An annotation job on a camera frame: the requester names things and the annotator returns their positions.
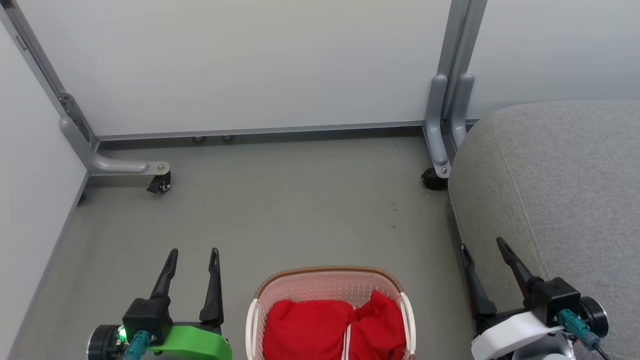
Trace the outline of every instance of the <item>whiteboard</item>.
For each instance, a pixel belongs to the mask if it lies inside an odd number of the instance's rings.
[[[3,10],[0,20],[7,24]],[[0,359],[8,357],[86,175],[13,36],[0,24]]]
[[[640,97],[637,0],[489,0],[467,112],[524,102]]]
[[[18,0],[105,136],[424,119],[451,0]]]

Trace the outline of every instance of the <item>red cloth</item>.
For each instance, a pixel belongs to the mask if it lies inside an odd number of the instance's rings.
[[[401,360],[406,340],[396,302],[373,291],[353,309],[347,302],[279,301],[267,315],[262,339],[266,360],[340,360],[351,324],[349,360]]]

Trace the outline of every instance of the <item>black cable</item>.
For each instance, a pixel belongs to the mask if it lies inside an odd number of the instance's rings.
[[[611,358],[607,355],[606,352],[604,352],[604,350],[602,350],[602,348],[599,345],[596,345],[593,348],[595,348],[596,351],[598,352],[598,354],[600,354],[600,356],[602,356],[602,359],[611,360]]]

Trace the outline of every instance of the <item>gray fabric upholstery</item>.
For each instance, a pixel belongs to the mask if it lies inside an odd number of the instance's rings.
[[[640,359],[640,100],[492,113],[457,153],[449,192],[499,311],[522,306],[495,244],[501,236],[534,274],[560,276],[604,306],[602,345],[613,358]]]

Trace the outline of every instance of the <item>white basket handle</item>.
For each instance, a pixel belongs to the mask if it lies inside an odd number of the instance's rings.
[[[258,299],[254,299],[249,306],[249,312],[246,314],[246,324],[244,327],[244,347],[246,349],[246,357],[249,360],[255,358],[255,342],[258,332]]]
[[[409,298],[404,293],[400,293],[398,299],[400,303],[400,310],[402,311],[402,317],[404,322],[404,336],[406,338],[406,348],[409,350],[409,354],[415,354],[415,317],[413,317],[413,308]]]

